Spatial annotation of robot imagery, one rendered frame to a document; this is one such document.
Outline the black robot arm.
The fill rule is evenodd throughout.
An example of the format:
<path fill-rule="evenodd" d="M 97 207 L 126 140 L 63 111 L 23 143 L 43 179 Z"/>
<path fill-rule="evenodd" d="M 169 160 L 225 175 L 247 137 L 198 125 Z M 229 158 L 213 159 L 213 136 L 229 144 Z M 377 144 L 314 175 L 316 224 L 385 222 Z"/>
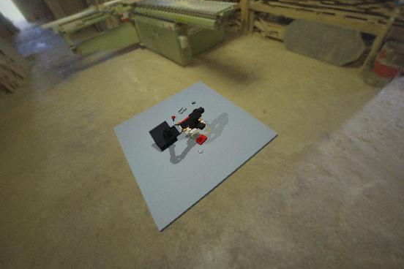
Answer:
<path fill-rule="evenodd" d="M 196 120 L 196 119 L 199 119 L 202 115 L 202 113 L 204 113 L 204 109 L 202 108 L 202 107 L 199 107 L 198 109 L 194 109 L 193 110 L 193 112 L 191 113 L 191 114 L 189 114 L 188 116 L 189 116 L 189 118 L 187 119 L 187 120 L 185 120 L 185 121 L 183 121 L 183 122 L 181 122 L 180 124 L 175 124 L 175 125 L 173 125 L 172 127 L 167 127 L 164 131 L 163 131 L 163 135 L 165 136 L 165 137 L 167 137 L 167 138 L 170 138 L 170 137 L 177 137 L 177 136 L 179 136 L 181 133 L 179 133 L 179 131 L 176 129 L 176 125 L 180 125 L 181 126 L 181 128 L 182 128 L 182 131 L 183 131 L 183 129 L 185 129 L 186 127 L 187 127 L 187 125 L 188 125 L 188 127 L 190 128 L 190 129 L 194 129 L 194 128 L 196 128 L 196 123 L 195 122 L 192 122 L 192 121 L 194 121 L 194 120 Z"/>

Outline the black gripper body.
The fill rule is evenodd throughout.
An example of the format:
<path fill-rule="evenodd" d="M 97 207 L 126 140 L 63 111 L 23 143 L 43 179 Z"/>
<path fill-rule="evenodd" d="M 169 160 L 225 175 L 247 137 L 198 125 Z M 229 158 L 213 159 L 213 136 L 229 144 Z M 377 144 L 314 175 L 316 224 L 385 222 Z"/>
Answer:
<path fill-rule="evenodd" d="M 201 124 L 200 124 L 200 122 L 199 122 L 198 119 L 196 119 L 196 120 L 194 120 L 194 121 L 192 121 L 192 122 L 195 122 L 195 123 L 196 123 L 196 126 L 198 126 L 198 128 L 201 129 L 201 130 L 206 126 L 204 123 L 201 123 Z"/>

